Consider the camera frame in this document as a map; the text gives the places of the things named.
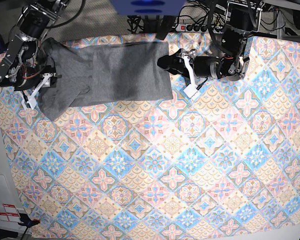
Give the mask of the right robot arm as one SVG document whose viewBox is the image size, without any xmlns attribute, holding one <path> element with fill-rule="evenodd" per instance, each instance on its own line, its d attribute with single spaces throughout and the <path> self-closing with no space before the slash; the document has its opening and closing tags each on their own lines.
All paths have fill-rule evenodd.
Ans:
<svg viewBox="0 0 300 240">
<path fill-rule="evenodd" d="M 15 35 L 3 46 L 0 54 L 0 87 L 12 87 L 22 93 L 24 108 L 34 109 L 41 88 L 50 88 L 57 81 L 55 67 L 48 64 L 42 48 L 47 33 L 59 27 L 56 23 L 67 8 L 68 0 L 0 0 L 0 8 L 22 7 Z"/>
</svg>

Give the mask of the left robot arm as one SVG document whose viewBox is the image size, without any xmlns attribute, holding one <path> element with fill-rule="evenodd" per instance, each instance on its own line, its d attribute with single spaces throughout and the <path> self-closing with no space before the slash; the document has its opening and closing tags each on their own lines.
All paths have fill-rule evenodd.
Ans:
<svg viewBox="0 0 300 240">
<path fill-rule="evenodd" d="M 220 34 L 215 34 L 212 22 L 217 4 L 218 1 L 213 0 L 209 6 L 206 28 L 219 56 L 199 56 L 195 50 L 181 48 L 157 61 L 157 65 L 170 74 L 189 79 L 183 91 L 191 101 L 199 97 L 200 88 L 208 79 L 225 78 L 236 82 L 245 77 L 250 61 L 246 54 L 248 38 L 260 26 L 261 0 L 228 0 L 223 28 Z"/>
</svg>

